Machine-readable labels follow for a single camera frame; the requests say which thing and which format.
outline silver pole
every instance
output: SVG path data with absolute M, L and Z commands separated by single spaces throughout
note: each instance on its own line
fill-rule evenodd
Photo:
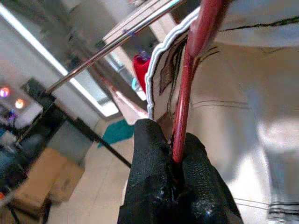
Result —
M 130 38 L 130 33 L 138 33 L 140 30 L 144 29 L 148 25 L 152 24 L 154 21 L 158 20 L 160 17 L 171 11 L 173 8 L 177 7 L 179 4 L 181 4 L 184 0 L 172 0 L 168 3 L 166 3 L 163 7 L 159 8 L 157 11 L 155 11 L 153 14 L 151 14 L 149 17 L 142 20 L 140 23 L 138 23 L 136 26 L 132 27 L 130 30 L 128 30 L 126 33 L 122 34 L 120 37 L 112 41 L 111 43 L 107 44 L 105 47 L 103 47 L 98 53 L 96 53 L 94 56 L 89 58 L 87 61 L 85 61 L 83 64 L 72 70 L 69 74 L 67 74 L 65 77 L 58 80 L 56 83 L 54 83 L 52 86 L 50 86 L 46 92 L 52 93 L 54 90 L 62 86 L 64 83 L 68 82 L 71 78 L 78 75 L 81 71 L 84 69 L 90 67 L 93 63 L 95 63 L 98 59 L 102 58 L 103 56 L 110 53 L 112 50 L 123 44 L 126 40 Z

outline red fabric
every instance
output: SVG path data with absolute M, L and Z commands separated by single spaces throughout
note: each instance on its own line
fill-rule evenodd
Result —
M 134 56 L 133 58 L 133 67 L 138 79 L 138 82 L 145 92 L 145 73 L 148 71 L 150 65 L 150 59 L 147 61 L 142 60 L 139 55 Z

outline teal mat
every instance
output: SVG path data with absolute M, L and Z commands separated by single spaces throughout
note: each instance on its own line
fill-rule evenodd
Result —
M 112 144 L 118 141 L 129 139 L 133 136 L 133 134 L 134 126 L 128 125 L 124 119 L 109 125 L 104 133 L 103 140 L 109 144 Z

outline beige floor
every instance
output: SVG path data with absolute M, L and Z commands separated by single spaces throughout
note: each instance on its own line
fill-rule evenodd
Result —
M 112 146 L 129 162 L 134 138 Z M 48 224 L 115 224 L 129 168 L 94 143 L 85 157 L 85 172 L 70 200 L 51 207 Z

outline orange light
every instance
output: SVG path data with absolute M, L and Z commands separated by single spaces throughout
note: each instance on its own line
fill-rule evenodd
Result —
M 15 102 L 15 107 L 17 109 L 21 109 L 24 106 L 24 100 L 22 99 L 17 99 L 17 101 Z
M 0 90 L 0 97 L 5 98 L 8 95 L 9 95 L 9 88 L 4 87 Z

